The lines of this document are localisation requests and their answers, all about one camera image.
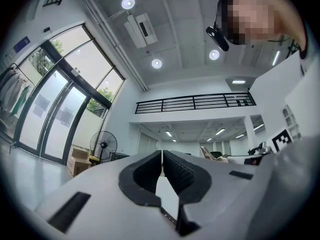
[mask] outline white ceiling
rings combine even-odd
[[[252,116],[251,120],[253,127],[263,124],[260,115]],[[174,123],[154,122],[140,124],[139,127],[157,135],[163,141],[177,140],[178,142],[206,142],[209,138],[212,138],[211,142],[226,141],[246,133],[241,117]],[[222,128],[225,131],[215,135]],[[166,134],[166,131],[171,133],[172,138]]]
[[[122,0],[96,0],[108,17],[122,10]],[[278,50],[278,63],[288,53],[291,39],[282,46],[276,42],[257,45],[229,44],[228,52],[220,50],[205,33],[212,26],[218,0],[135,0],[130,10],[134,16],[147,13],[158,42],[137,49],[124,23],[127,15],[109,23],[138,73],[147,85],[204,76],[258,77],[272,68]],[[220,51],[218,60],[210,60],[211,50]],[[153,59],[163,63],[160,69],[151,66]]]

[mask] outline cardboard box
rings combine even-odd
[[[86,150],[73,148],[66,164],[70,174],[74,177],[91,167],[89,154]]]

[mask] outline tree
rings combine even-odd
[[[51,43],[60,54],[64,51],[62,43],[58,39],[53,40]],[[29,61],[41,76],[44,76],[54,65],[41,48],[29,58]]]
[[[108,89],[108,87],[105,87],[103,89],[99,89],[98,92],[105,97],[108,101],[112,102],[114,99],[114,94],[112,91]],[[100,103],[96,102],[93,98],[89,101],[89,104],[86,106],[86,109],[91,111],[92,113],[95,113],[97,109],[100,109],[101,105]]]

